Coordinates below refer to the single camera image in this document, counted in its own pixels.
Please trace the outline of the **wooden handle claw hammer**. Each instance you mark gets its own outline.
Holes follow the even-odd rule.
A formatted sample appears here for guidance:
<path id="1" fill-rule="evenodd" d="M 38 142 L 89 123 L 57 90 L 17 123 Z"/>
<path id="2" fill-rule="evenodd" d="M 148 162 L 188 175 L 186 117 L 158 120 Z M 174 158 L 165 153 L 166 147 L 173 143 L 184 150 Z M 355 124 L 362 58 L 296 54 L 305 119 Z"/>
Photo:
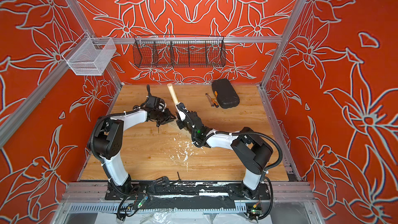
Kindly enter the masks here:
<path id="1" fill-rule="evenodd" d="M 172 100 L 173 100 L 173 103 L 174 103 L 174 107 L 175 107 L 175 109 L 176 109 L 176 111 L 177 111 L 176 105 L 179 104 L 179 101 L 178 101 L 178 99 L 177 99 L 177 96 L 176 96 L 175 90 L 174 90 L 174 88 L 173 88 L 173 85 L 172 85 L 171 83 L 169 83 L 169 84 L 167 84 L 167 87 L 168 87 L 169 92 L 170 92 L 170 94 L 171 94 L 171 97 L 172 97 Z"/>

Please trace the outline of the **light wooden block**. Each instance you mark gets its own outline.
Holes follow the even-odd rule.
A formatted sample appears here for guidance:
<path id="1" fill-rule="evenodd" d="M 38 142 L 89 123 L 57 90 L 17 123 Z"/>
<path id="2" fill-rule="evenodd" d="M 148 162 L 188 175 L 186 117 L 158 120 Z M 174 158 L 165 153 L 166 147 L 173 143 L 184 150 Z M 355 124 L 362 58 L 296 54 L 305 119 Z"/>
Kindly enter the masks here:
<path id="1" fill-rule="evenodd" d="M 173 128 L 174 130 L 178 131 L 179 133 L 183 133 L 183 134 L 189 134 L 189 131 L 185 128 L 180 128 L 178 126 L 178 124 L 176 123 L 176 121 L 170 122 L 167 124 L 167 126 Z"/>

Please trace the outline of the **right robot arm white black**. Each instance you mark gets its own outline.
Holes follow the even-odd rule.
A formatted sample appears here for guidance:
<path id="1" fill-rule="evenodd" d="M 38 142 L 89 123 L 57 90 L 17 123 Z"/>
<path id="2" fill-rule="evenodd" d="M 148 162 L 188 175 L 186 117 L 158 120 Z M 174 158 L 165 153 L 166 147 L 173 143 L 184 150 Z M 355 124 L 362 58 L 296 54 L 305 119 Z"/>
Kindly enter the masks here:
<path id="1" fill-rule="evenodd" d="M 226 132 L 205 126 L 196 112 L 177 106 L 177 125 L 187 129 L 192 143 L 198 147 L 224 148 L 235 152 L 246 168 L 243 190 L 254 193 L 267 172 L 283 160 L 283 151 L 270 136 L 244 127 L 238 132 Z"/>

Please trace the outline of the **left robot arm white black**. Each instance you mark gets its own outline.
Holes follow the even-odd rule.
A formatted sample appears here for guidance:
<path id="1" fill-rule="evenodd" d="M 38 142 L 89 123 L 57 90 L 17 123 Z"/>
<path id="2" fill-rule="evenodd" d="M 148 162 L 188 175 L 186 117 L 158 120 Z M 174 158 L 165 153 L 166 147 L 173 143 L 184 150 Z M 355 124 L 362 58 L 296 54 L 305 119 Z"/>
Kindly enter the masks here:
<path id="1" fill-rule="evenodd" d="M 90 135 L 88 147 L 101 163 L 109 187 L 119 197 L 131 197 L 140 190 L 140 186 L 132 186 L 131 177 L 121 159 L 124 131 L 148 121 L 154 121 L 159 127 L 176 119 L 165 101 L 151 94 L 149 85 L 147 92 L 145 102 L 135 106 L 132 111 L 99 117 Z"/>

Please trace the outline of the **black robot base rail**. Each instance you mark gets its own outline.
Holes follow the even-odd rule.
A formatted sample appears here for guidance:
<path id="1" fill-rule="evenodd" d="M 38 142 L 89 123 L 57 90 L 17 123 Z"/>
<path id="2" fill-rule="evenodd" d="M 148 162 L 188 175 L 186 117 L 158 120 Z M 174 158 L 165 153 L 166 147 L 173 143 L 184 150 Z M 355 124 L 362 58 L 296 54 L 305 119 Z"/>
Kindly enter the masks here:
<path id="1" fill-rule="evenodd" d="M 105 200 L 134 197 L 226 197 L 231 200 L 269 200 L 268 184 L 259 184 L 250 190 L 241 181 L 184 181 L 169 180 L 164 176 L 155 180 L 130 180 L 130 186 L 113 186 L 108 183 Z"/>

